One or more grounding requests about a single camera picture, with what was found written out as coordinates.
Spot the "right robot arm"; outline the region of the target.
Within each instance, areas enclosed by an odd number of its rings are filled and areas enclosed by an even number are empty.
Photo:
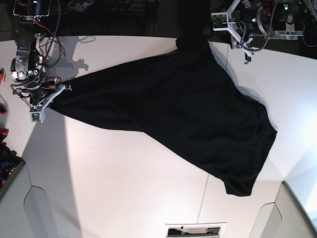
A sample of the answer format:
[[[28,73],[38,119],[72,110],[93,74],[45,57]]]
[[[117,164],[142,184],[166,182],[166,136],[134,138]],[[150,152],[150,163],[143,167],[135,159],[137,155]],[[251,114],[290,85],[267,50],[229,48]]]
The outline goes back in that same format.
[[[47,74],[47,69],[56,66],[49,62],[50,52],[58,45],[59,56],[65,55],[64,47],[57,36],[61,20],[61,3],[51,0],[17,0],[13,8],[19,18],[15,33],[17,46],[10,67],[14,95],[23,100],[34,121],[44,117],[47,108],[63,90],[62,79]]]

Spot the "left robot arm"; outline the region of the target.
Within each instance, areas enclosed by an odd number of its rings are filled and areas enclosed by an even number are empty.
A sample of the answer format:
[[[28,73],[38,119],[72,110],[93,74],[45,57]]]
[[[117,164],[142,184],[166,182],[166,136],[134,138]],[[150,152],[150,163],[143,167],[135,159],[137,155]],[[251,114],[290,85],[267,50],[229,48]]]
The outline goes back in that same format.
[[[229,21],[252,53],[271,50],[317,58],[315,0],[234,0]]]

